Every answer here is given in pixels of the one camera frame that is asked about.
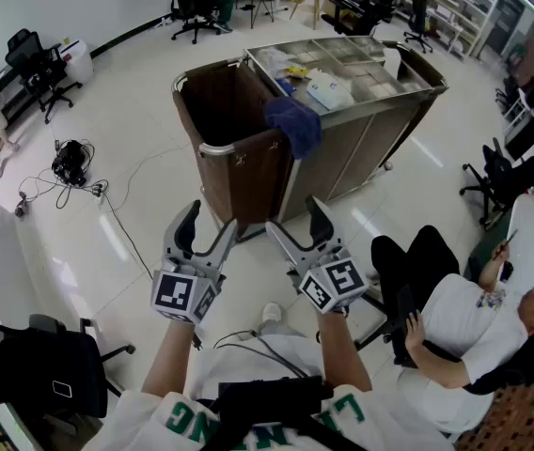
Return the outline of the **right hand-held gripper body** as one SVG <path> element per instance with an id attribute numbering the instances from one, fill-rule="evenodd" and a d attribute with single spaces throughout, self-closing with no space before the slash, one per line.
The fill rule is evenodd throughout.
<path id="1" fill-rule="evenodd" d="M 293 245 L 288 250 L 288 264 L 294 289 L 322 315 L 348 307 L 368 288 L 367 278 L 348 249 L 340 244 L 310 249 Z"/>

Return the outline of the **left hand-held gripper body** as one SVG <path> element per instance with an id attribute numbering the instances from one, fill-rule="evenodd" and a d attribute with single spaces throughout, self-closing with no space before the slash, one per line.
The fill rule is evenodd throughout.
<path id="1" fill-rule="evenodd" d="M 198 325 L 221 292 L 227 253 L 166 254 L 152 280 L 150 307 L 168 319 Z"/>

